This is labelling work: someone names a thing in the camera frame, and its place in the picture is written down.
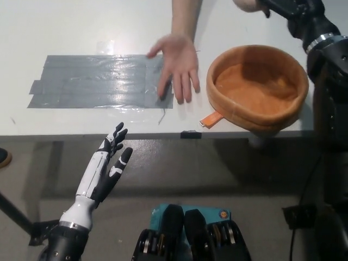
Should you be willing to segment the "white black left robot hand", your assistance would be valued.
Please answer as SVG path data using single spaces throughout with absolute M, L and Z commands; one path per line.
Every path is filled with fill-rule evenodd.
M 128 129 L 121 122 L 102 141 L 86 167 L 76 192 L 76 201 L 98 205 L 110 194 L 122 176 L 133 153 L 133 149 L 127 147 L 115 165 L 108 169 L 112 157 L 123 148 L 122 142 L 127 132 Z

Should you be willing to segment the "person's bare hand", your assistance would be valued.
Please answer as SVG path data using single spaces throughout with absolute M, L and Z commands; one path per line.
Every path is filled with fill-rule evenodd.
M 147 57 L 152 59 L 159 52 L 163 54 L 163 68 L 157 87 L 158 96 L 164 96 L 167 83 L 171 80 L 177 102 L 190 103 L 192 91 L 200 92 L 198 57 L 193 41 L 186 35 L 170 34 L 160 38 Z

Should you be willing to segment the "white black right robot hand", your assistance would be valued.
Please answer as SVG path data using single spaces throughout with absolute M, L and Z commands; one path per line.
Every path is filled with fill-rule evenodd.
M 325 13 L 324 4 L 320 0 L 260 0 L 260 2 L 288 20 Z

